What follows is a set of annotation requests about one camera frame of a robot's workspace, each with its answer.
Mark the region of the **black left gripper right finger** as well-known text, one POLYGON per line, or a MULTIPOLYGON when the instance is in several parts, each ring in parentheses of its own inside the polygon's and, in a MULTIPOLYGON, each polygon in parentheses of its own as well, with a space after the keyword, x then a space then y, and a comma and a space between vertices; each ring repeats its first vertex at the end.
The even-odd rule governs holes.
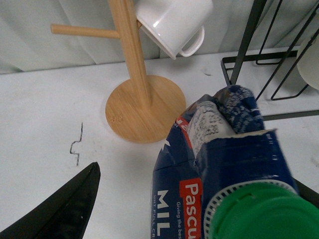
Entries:
POLYGON ((297 179, 295 180, 295 183, 299 190, 300 196, 319 209, 319 194, 311 188, 307 187, 305 184, 298 181, 297 179))

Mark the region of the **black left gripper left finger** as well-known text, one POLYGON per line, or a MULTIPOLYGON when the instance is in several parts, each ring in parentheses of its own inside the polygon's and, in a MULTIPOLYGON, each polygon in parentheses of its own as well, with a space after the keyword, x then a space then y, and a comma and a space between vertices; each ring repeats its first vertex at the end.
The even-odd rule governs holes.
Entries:
POLYGON ((81 239, 96 201, 101 172, 93 162, 0 233, 2 239, 81 239))

